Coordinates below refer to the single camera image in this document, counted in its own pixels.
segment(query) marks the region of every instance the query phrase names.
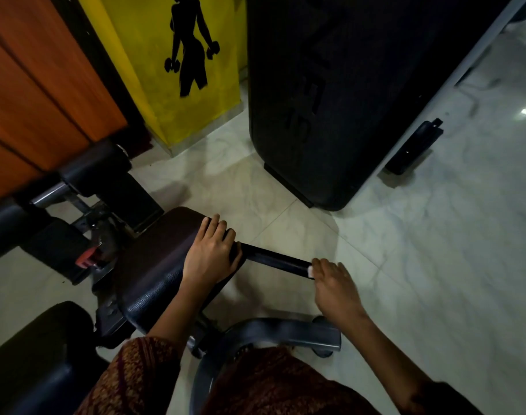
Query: black handle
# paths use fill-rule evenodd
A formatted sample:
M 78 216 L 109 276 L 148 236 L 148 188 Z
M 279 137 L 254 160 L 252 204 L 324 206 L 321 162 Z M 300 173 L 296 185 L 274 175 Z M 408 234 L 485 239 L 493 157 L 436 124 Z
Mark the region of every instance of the black handle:
M 282 271 L 290 272 L 300 277 L 309 278 L 307 268 L 311 266 L 310 262 L 244 243 L 242 243 L 242 252 L 244 254 L 243 257 L 249 261 L 262 263 L 263 265 L 281 269 Z

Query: black machine panel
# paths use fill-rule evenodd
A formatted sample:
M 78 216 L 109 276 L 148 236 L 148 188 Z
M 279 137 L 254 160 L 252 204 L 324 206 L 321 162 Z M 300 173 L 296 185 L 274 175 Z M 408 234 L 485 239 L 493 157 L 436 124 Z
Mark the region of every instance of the black machine panel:
M 250 133 L 308 205 L 343 208 L 510 0 L 247 0 Z

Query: person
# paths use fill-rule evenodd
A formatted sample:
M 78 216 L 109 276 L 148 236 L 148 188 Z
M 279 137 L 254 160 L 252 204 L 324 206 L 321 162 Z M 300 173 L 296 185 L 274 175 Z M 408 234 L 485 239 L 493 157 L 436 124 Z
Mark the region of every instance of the person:
M 145 337 L 125 343 L 76 414 L 164 414 L 190 328 L 217 282 L 235 272 L 235 232 L 206 217 L 185 262 L 177 295 Z M 315 301 L 365 358 L 401 414 L 479 414 L 445 383 L 433 382 L 372 322 L 341 264 L 313 259 Z M 377 414 L 356 391 L 318 374 L 284 347 L 250 349 L 218 378 L 203 414 Z
M 178 72 L 180 62 L 176 59 L 178 48 L 182 42 L 184 46 L 184 55 L 182 58 L 182 69 L 180 70 L 180 97 L 186 97 L 190 94 L 191 86 L 194 80 L 197 88 L 201 90 L 207 86 L 207 74 L 205 72 L 205 52 L 203 45 L 194 36 L 194 28 L 197 22 L 199 32 L 209 46 L 207 57 L 212 59 L 214 54 L 218 54 L 220 46 L 217 41 L 211 39 L 209 28 L 207 27 L 201 12 L 201 3 L 199 0 L 174 0 L 176 4 L 171 7 L 172 18 L 170 20 L 170 29 L 174 32 L 172 58 L 165 60 L 165 70 L 171 69 Z

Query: dumbbell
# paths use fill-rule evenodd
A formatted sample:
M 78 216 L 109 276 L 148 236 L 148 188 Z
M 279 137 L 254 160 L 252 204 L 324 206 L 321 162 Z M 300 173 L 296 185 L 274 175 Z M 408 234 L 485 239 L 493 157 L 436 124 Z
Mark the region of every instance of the dumbbell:
M 221 46 L 218 44 L 217 41 L 214 41 L 211 43 L 211 45 L 207 48 L 207 59 L 212 60 L 213 55 L 217 55 L 221 51 Z
M 180 70 L 180 61 L 176 60 L 173 62 L 170 58 L 167 58 L 165 60 L 165 71 L 169 72 L 170 70 L 173 70 L 175 73 L 179 72 Z

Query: orange wooden panel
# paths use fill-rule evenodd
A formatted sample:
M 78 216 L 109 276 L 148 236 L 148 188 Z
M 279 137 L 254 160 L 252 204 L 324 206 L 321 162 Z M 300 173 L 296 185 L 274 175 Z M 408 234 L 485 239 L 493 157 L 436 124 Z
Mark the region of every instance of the orange wooden panel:
M 50 0 L 0 0 L 0 37 L 90 139 L 127 125 Z
M 0 145 L 0 198 L 41 175 L 37 169 Z
M 43 170 L 56 169 L 89 146 L 1 47 L 0 139 Z

